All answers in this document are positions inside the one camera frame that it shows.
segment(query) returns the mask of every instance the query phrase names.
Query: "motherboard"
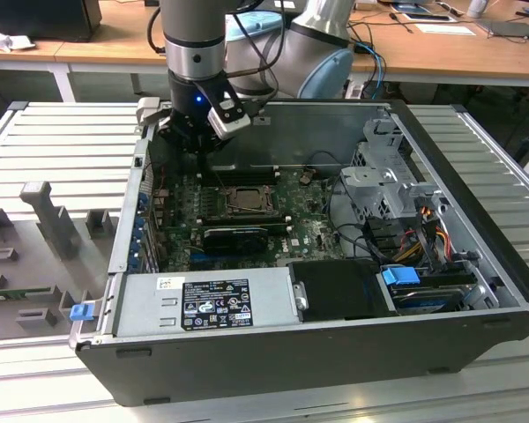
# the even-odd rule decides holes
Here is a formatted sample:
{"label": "motherboard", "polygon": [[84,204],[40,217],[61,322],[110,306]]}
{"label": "motherboard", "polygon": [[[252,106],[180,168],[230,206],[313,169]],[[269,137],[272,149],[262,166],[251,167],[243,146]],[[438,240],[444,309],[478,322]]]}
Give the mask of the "motherboard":
{"label": "motherboard", "polygon": [[166,250],[162,271],[283,267],[344,257],[325,214],[325,179],[301,169],[277,171],[272,178],[238,177],[240,185],[224,174],[213,179],[185,175],[155,192]]}

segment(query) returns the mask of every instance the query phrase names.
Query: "paper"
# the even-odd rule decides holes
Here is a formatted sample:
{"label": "paper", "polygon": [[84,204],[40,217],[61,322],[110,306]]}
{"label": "paper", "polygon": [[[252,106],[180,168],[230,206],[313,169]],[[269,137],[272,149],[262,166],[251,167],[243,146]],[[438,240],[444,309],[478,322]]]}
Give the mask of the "paper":
{"label": "paper", "polygon": [[445,33],[448,35],[476,35],[466,26],[415,24],[423,33]]}
{"label": "paper", "polygon": [[[275,0],[274,2],[274,5],[276,7],[282,7],[282,2],[280,2],[279,0]],[[294,2],[287,2],[286,0],[284,1],[284,7],[285,9],[295,9],[296,8],[296,5],[294,4]]]}
{"label": "paper", "polygon": [[5,35],[0,33],[0,50],[10,53],[12,50],[33,48],[33,44],[25,35]]}

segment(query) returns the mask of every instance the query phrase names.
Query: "red wire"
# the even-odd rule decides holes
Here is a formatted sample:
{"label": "red wire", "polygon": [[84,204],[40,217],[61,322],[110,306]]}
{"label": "red wire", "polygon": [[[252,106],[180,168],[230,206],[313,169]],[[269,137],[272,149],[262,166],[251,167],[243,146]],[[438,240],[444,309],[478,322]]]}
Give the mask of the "red wire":
{"label": "red wire", "polygon": [[414,234],[415,231],[414,230],[410,230],[410,231],[407,231],[404,236],[402,236],[402,241],[400,242],[400,247],[399,247],[399,250],[401,251],[402,249],[404,249],[404,247],[406,246],[405,243],[406,243],[406,237],[409,235],[409,234]]}

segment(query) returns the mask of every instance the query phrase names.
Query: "yellow wire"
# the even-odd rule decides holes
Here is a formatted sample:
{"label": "yellow wire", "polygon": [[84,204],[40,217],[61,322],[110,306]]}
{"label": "yellow wire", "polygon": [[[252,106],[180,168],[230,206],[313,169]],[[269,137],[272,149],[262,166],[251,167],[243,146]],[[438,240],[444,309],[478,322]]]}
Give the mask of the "yellow wire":
{"label": "yellow wire", "polygon": [[403,253],[401,256],[395,259],[396,262],[402,261],[409,256],[412,256],[413,254],[417,253],[421,249],[421,244],[417,242],[413,247],[411,247],[408,251]]}

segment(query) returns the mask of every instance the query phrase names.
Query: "computer case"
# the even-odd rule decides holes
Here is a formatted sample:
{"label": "computer case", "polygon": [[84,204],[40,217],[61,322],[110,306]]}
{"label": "computer case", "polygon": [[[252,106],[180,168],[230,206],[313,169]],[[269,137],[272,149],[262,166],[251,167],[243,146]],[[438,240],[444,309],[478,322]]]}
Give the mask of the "computer case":
{"label": "computer case", "polygon": [[0,33],[89,41],[101,22],[99,0],[0,0]]}

